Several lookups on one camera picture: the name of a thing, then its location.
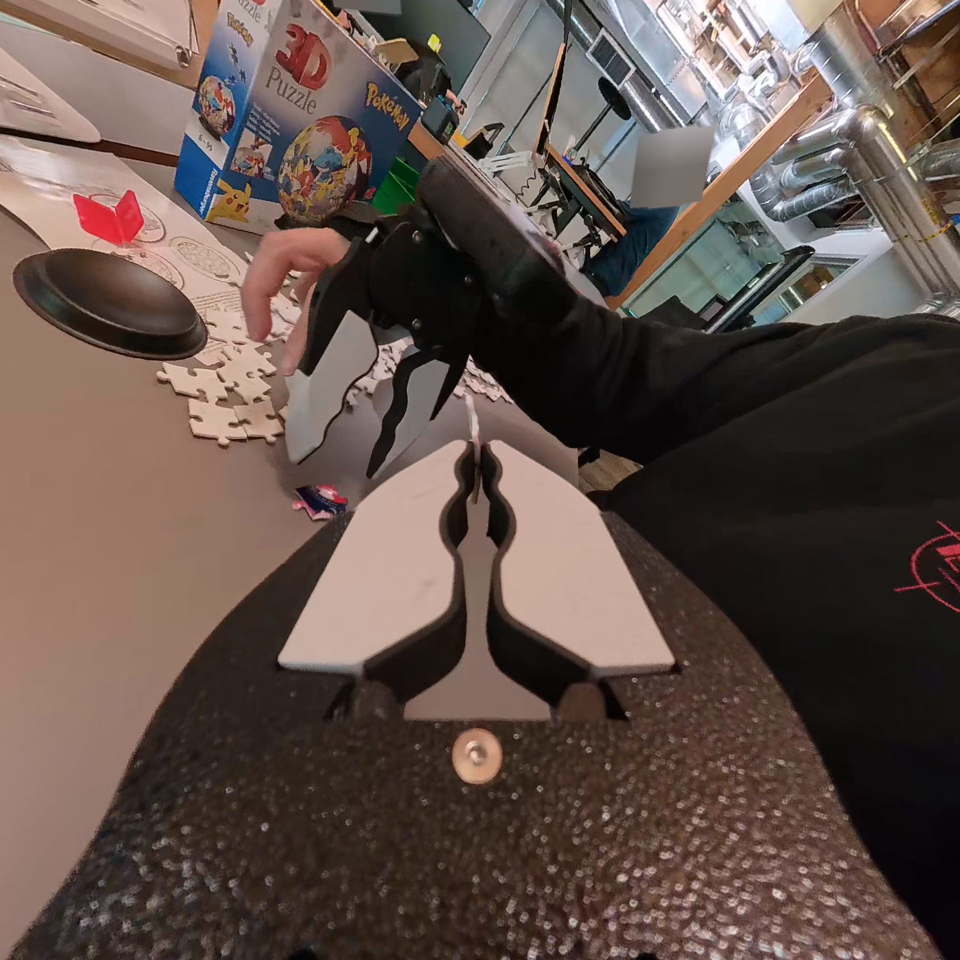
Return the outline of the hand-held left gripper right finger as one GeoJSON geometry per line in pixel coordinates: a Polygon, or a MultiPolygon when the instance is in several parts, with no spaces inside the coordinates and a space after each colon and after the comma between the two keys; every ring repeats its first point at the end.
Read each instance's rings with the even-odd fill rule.
{"type": "Polygon", "coordinates": [[[502,440],[482,448],[490,570],[487,648],[559,721],[624,721],[611,680],[670,672],[675,655],[601,511],[502,440]]]}

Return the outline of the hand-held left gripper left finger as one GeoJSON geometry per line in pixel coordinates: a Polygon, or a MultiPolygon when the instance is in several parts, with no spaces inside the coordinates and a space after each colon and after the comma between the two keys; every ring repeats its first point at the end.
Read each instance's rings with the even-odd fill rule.
{"type": "Polygon", "coordinates": [[[475,450],[454,440],[380,484],[354,510],[277,663],[378,683],[404,705],[459,663],[475,450]]]}

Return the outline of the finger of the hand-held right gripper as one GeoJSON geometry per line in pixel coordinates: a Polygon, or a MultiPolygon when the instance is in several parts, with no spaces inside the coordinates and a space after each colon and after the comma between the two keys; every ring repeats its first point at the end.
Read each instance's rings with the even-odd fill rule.
{"type": "Polygon", "coordinates": [[[304,350],[287,379],[285,438],[294,465],[323,445],[348,392],[378,359],[370,323],[373,251],[369,242],[353,240],[346,255],[320,276],[311,295],[304,350]]]}
{"type": "Polygon", "coordinates": [[[374,409],[380,432],[370,451],[367,479],[378,479],[434,420],[459,384],[470,354],[465,348],[407,346],[374,409]]]}

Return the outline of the joined puzzle pieces strip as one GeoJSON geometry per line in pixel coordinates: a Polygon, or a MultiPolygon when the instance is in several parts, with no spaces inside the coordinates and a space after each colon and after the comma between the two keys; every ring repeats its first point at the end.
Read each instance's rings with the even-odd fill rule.
{"type": "Polygon", "coordinates": [[[469,438],[473,450],[474,481],[471,503],[477,504],[483,489],[483,440],[481,426],[474,403],[474,396],[467,391],[463,395],[462,400],[466,411],[469,438]]]}

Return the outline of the pile of white puzzle pieces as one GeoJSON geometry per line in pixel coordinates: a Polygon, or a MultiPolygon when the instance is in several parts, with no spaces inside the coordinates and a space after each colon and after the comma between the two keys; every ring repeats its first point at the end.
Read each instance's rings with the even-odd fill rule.
{"type": "Polygon", "coordinates": [[[227,448],[246,440],[273,444],[282,436],[287,401],[274,397],[280,382],[270,347],[286,343],[301,313],[300,273],[293,270],[270,303],[266,342],[250,339],[240,295],[226,291],[191,298],[207,334],[206,345],[186,362],[163,362],[156,380],[188,402],[189,427],[199,439],[227,448]]]}

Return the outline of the person's right forearm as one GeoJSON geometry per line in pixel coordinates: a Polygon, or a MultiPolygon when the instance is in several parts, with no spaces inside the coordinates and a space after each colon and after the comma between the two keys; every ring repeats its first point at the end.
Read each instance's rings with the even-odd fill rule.
{"type": "Polygon", "coordinates": [[[646,465],[683,442],[730,353],[719,337],[664,314],[624,317],[580,295],[547,318],[486,306],[472,357],[567,447],[646,465]]]}

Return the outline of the pink and blue puzzle piece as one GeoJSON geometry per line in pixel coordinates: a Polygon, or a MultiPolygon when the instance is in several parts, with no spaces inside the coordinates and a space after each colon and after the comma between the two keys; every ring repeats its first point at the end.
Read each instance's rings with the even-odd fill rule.
{"type": "Polygon", "coordinates": [[[345,514],[349,510],[349,500],[333,486],[297,486],[292,509],[312,522],[325,522],[345,514]]]}

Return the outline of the blue puzzle box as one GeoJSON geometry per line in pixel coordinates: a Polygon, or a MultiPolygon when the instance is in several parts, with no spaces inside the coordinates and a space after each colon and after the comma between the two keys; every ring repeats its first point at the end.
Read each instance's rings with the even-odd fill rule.
{"type": "Polygon", "coordinates": [[[231,229],[323,226],[374,198],[422,114],[319,2],[223,1],[174,188],[231,229]]]}

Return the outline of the person's right hand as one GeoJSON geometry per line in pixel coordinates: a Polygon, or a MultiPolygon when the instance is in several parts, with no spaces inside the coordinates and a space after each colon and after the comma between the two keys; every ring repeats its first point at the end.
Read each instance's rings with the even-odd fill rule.
{"type": "Polygon", "coordinates": [[[249,264],[241,287],[241,303],[250,339],[265,341],[273,325],[272,300],[292,272],[299,272],[294,286],[300,314],[289,334],[283,358],[274,362],[284,377],[299,366],[306,348],[309,304],[322,274],[343,259],[351,241],[329,228],[298,228],[266,234],[249,264]]]}

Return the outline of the green plastic bins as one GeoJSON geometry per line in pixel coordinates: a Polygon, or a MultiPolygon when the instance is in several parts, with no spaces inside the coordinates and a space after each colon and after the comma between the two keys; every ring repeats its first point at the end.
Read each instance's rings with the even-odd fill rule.
{"type": "Polygon", "coordinates": [[[395,215],[414,204],[419,179],[419,171],[398,156],[369,202],[379,213],[395,215]]]}

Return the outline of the black round stand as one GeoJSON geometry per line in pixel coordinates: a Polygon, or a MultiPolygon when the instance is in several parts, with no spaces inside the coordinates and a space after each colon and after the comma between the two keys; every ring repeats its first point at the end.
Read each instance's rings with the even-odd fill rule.
{"type": "Polygon", "coordinates": [[[207,328],[189,298],[124,257],[50,249],[19,261],[11,278],[34,313],[98,349],[175,361],[195,356],[208,344],[207,328]]]}

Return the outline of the person's black sweater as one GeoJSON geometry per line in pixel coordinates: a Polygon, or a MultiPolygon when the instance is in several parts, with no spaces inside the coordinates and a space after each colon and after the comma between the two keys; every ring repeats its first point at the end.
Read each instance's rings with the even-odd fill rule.
{"type": "Polygon", "coordinates": [[[958,958],[958,322],[576,331],[608,502],[789,694],[875,862],[958,958]]]}

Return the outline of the red clear plastic piece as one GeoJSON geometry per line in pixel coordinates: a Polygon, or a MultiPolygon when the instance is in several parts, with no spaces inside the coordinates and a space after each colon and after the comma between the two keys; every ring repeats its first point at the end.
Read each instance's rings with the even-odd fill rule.
{"type": "Polygon", "coordinates": [[[127,190],[113,207],[80,194],[73,194],[72,201],[79,226],[87,234],[116,247],[133,243],[145,225],[133,190],[127,190]]]}

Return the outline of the white paper with circle drawings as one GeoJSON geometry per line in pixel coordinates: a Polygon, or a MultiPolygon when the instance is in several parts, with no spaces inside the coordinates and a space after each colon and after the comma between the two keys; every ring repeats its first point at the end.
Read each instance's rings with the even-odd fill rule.
{"type": "Polygon", "coordinates": [[[239,288],[247,267],[240,255],[120,159],[3,135],[1,204],[50,249],[89,249],[126,258],[185,294],[204,319],[241,315],[239,288]],[[82,227],[76,197],[114,210],[128,192],[144,220],[135,238],[115,245],[82,227]]]}

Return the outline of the white rounded board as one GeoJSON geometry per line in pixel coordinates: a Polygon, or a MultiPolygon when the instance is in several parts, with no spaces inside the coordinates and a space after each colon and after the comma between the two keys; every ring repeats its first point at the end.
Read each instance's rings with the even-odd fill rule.
{"type": "Polygon", "coordinates": [[[96,126],[5,50],[1,50],[1,132],[81,146],[102,141],[96,126]]]}

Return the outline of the printed instruction sheet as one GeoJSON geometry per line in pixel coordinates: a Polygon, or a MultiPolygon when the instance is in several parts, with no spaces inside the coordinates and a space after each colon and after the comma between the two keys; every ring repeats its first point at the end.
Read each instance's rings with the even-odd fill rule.
{"type": "Polygon", "coordinates": [[[117,53],[127,63],[186,68],[199,54],[187,1],[3,1],[1,9],[65,40],[117,53]]]}

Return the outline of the silver elbow duct pipes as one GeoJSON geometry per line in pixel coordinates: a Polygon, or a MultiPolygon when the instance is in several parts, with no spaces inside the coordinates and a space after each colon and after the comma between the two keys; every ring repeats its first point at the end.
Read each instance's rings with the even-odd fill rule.
{"type": "Polygon", "coordinates": [[[921,108],[903,91],[906,75],[885,64],[895,42],[858,2],[756,2],[772,37],[799,66],[814,68],[832,111],[784,142],[750,178],[767,219],[788,222],[855,195],[887,234],[924,297],[921,312],[958,318],[959,241],[929,186],[946,152],[915,147],[926,134],[921,108]]]}

